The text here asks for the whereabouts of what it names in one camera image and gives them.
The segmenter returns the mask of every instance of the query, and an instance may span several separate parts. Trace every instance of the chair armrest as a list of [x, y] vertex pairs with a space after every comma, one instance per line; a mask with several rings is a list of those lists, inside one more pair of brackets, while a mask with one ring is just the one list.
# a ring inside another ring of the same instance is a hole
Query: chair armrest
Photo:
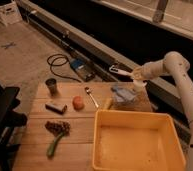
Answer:
[[3, 127], [6, 114], [9, 110], [11, 110], [12, 103], [16, 98], [19, 90], [19, 87], [6, 87], [0, 95], [0, 128]]

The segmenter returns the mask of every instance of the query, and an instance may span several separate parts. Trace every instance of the wooden table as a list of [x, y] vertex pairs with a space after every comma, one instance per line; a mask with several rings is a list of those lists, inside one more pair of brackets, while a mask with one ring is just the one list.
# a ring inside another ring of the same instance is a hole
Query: wooden table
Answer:
[[[22, 138], [20, 149], [17, 153], [13, 170], [62, 170], [62, 171], [93, 171], [92, 170], [92, 143], [94, 133], [94, 115], [96, 108], [90, 97], [85, 93], [84, 87], [92, 90], [100, 106], [106, 98], [112, 97], [110, 90], [114, 83], [59, 83], [60, 94], [56, 97], [49, 95], [44, 84], [40, 84], [33, 107], [29, 115], [26, 131]], [[132, 88], [132, 83], [119, 83]], [[75, 111], [72, 106], [74, 96], [84, 98], [85, 108]], [[45, 103], [53, 100], [55, 103], [68, 106], [67, 112], [61, 116], [45, 109]], [[146, 91], [136, 97], [131, 110], [151, 112], [151, 105]], [[55, 156], [48, 159], [46, 150], [54, 136], [45, 129], [47, 121], [67, 121], [71, 125], [70, 136], [64, 137], [59, 142]]]

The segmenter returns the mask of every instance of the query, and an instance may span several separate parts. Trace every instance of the cable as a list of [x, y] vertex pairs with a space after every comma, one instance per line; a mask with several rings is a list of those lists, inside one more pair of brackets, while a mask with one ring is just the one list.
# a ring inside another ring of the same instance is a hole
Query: cable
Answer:
[[[54, 64], [57, 60], [59, 60], [59, 59], [65, 59], [65, 61], [63, 62], [63, 63], [61, 63], [61, 64]], [[67, 63], [70, 63], [70, 61], [69, 61], [69, 59], [68, 59], [68, 57], [66, 56], [66, 55], [64, 55], [64, 54], [54, 54], [54, 55], [51, 55], [51, 56], [49, 56], [48, 57], [48, 59], [47, 59], [47, 63], [49, 64], [49, 66], [50, 66], [50, 71], [52, 72], [52, 74], [54, 74], [54, 75], [56, 75], [56, 76], [58, 76], [58, 77], [60, 77], [60, 78], [65, 78], [65, 79], [70, 79], [70, 80], [74, 80], [74, 81], [77, 81], [77, 82], [81, 82], [79, 79], [76, 79], [76, 78], [73, 78], [73, 77], [68, 77], [68, 76], [63, 76], [63, 75], [59, 75], [59, 74], [57, 74], [57, 73], [55, 73], [54, 71], [53, 71], [53, 67], [61, 67], [61, 66], [63, 66], [63, 65], [65, 65], [65, 64], [67, 64]]]

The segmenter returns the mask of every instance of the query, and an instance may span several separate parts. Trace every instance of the bunch of grapes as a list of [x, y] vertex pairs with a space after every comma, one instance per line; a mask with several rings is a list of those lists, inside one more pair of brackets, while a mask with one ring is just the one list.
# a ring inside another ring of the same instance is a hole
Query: bunch of grapes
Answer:
[[47, 121], [45, 124], [45, 128], [54, 134], [54, 136], [57, 136], [61, 132], [63, 132], [64, 135], [69, 135], [70, 132], [70, 124], [68, 122], [60, 121], [58, 123]]

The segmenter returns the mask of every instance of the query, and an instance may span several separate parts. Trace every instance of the metal spoon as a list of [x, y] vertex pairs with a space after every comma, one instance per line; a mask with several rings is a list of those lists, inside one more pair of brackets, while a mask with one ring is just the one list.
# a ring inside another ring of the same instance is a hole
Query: metal spoon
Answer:
[[92, 96], [91, 90], [89, 87], [85, 87], [85, 92], [91, 97], [91, 100], [94, 102], [94, 105], [96, 106], [96, 108], [99, 108], [99, 105], [97, 101], [94, 99], [94, 97]]

